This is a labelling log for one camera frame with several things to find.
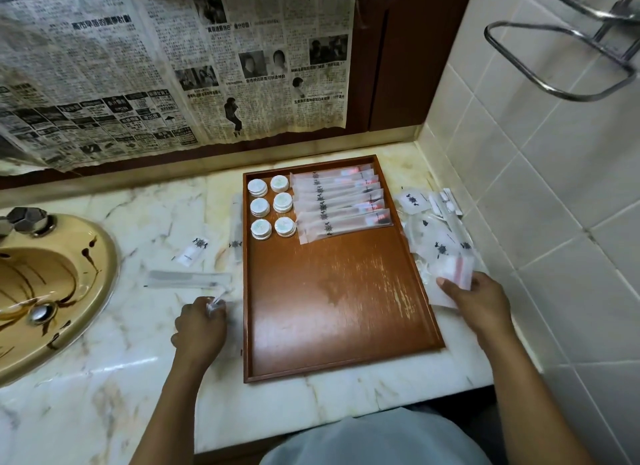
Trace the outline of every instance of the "newspaper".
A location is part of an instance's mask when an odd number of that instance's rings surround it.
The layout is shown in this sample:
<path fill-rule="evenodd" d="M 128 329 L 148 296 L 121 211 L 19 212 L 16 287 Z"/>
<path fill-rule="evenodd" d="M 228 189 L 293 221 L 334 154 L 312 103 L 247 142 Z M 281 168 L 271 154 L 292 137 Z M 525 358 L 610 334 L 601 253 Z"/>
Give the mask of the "newspaper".
<path fill-rule="evenodd" d="M 0 136 L 57 170 L 345 127 L 355 0 L 0 0 Z"/>

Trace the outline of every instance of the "tiled wall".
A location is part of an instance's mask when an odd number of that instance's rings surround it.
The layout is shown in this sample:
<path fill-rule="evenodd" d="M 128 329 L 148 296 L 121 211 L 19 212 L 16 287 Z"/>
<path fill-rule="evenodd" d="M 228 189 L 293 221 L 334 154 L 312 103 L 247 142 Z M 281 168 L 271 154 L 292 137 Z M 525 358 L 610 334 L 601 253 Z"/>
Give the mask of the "tiled wall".
<path fill-rule="evenodd" d="M 420 147 L 576 431 L 599 462 L 640 464 L 640 81 L 593 103 L 547 95 L 485 41 L 508 19 L 597 28 L 555 0 L 470 0 Z M 560 88 L 621 78 L 558 35 L 499 33 Z"/>

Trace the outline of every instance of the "marble countertop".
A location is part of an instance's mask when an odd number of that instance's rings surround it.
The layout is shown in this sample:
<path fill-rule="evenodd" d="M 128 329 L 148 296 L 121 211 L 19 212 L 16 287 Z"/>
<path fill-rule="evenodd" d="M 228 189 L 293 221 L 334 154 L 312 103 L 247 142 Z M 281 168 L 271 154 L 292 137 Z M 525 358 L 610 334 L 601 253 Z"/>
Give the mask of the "marble countertop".
<path fill-rule="evenodd" d="M 422 154 L 413 143 L 397 143 L 39 204 L 105 227 L 120 252 L 120 275 L 108 305 L 78 340 L 0 389 L 0 465 L 128 463 L 172 362 L 173 321 L 184 303 L 207 294 L 145 288 L 145 275 L 185 270 L 171 259 L 195 236 L 208 238 L 209 247 L 192 269 L 231 272 L 234 282 L 227 344 L 198 396 L 197 452 L 492 384 L 475 336 L 440 307 L 444 350 L 243 384 L 242 268 L 228 248 L 230 204 L 242 173 L 368 154 L 378 155 L 393 193 L 429 188 Z"/>

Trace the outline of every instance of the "yellow sink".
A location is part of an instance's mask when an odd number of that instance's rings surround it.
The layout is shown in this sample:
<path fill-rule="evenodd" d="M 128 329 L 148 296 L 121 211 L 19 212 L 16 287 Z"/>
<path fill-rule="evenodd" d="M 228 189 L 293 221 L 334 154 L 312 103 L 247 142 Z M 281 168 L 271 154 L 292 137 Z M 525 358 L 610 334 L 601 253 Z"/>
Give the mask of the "yellow sink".
<path fill-rule="evenodd" d="M 34 237 L 0 240 L 0 386 L 75 340 L 106 304 L 116 278 L 113 241 L 97 225 L 57 214 Z"/>

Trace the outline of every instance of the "worn tray surface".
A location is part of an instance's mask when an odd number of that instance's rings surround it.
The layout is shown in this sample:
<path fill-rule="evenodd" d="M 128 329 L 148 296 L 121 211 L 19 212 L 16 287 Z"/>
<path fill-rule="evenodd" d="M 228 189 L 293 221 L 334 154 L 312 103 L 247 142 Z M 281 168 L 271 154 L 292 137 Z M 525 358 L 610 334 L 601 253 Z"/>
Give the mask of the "worn tray surface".
<path fill-rule="evenodd" d="M 251 179 L 365 163 L 380 175 L 394 226 L 303 245 L 297 233 L 251 236 Z M 444 347 L 375 156 L 249 173 L 244 188 L 245 382 Z M 269 187 L 270 204 L 274 196 Z M 282 216 L 295 219 L 273 207 L 265 219 Z"/>

